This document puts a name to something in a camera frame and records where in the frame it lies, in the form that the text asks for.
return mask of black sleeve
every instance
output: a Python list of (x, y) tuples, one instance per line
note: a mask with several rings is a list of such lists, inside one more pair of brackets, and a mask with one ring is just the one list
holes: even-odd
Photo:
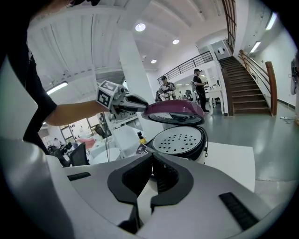
[(193, 77), (193, 82), (198, 82), (198, 77), (197, 76)]
[(56, 109), (57, 105), (44, 90), (41, 80), (36, 72), (36, 63), (33, 57), (31, 57), (28, 66), (25, 88), (38, 105), (38, 109), (33, 116), (32, 123), (34, 123), (39, 130), (44, 120)]

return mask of man in black cap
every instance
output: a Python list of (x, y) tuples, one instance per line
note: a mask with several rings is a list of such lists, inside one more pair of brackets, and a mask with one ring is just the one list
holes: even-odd
[(200, 99), (200, 106), (202, 108), (202, 110), (204, 111), (204, 113), (210, 113), (207, 109), (206, 109), (206, 92), (204, 89), (204, 85), (206, 85), (206, 82), (202, 82), (200, 77), (200, 70), (199, 69), (195, 69), (194, 70), (194, 77), (193, 77), (193, 82), (194, 85), (196, 86), (196, 92), (199, 96)]
[(167, 81), (166, 76), (162, 76), (162, 82), (163, 84), (159, 88), (162, 100), (170, 100), (170, 95), (172, 96), (172, 99), (176, 99), (176, 94), (174, 92), (176, 87), (174, 83)]

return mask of robotic arm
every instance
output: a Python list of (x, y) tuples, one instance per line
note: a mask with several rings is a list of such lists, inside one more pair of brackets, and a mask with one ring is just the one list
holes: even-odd
[(123, 85), (106, 80), (98, 86), (96, 101), (116, 120), (125, 118), (126, 112), (144, 112), (149, 105), (142, 97), (129, 93)]

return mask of office chair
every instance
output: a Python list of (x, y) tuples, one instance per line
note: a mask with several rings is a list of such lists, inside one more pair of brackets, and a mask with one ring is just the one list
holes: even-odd
[(103, 139), (106, 138), (106, 134), (101, 126), (97, 125), (94, 130), (99, 136), (102, 136)]
[(80, 144), (69, 157), (72, 166), (88, 165), (85, 143)]
[(69, 167), (69, 166), (70, 166), (71, 162), (70, 162), (70, 161), (67, 161), (67, 160), (64, 158), (64, 155), (63, 155), (63, 153), (61, 152), (60, 149), (55, 149), (54, 151), (49, 152), (49, 154), (50, 154), (51, 156), (56, 157), (56, 158), (60, 161), (60, 163), (61, 163), (61, 165), (62, 165), (63, 168), (65, 168), (65, 167)]

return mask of pink object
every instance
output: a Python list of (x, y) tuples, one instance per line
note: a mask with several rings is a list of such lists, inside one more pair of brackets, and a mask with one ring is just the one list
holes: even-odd
[(180, 126), (201, 125), (205, 115), (199, 105), (189, 100), (166, 100), (151, 104), (142, 117), (165, 124)]
[(86, 149), (90, 149), (93, 147), (93, 145), (95, 144), (95, 140), (94, 138), (91, 138), (91, 139), (81, 139), (79, 138), (78, 141), (80, 143), (85, 143), (85, 148)]

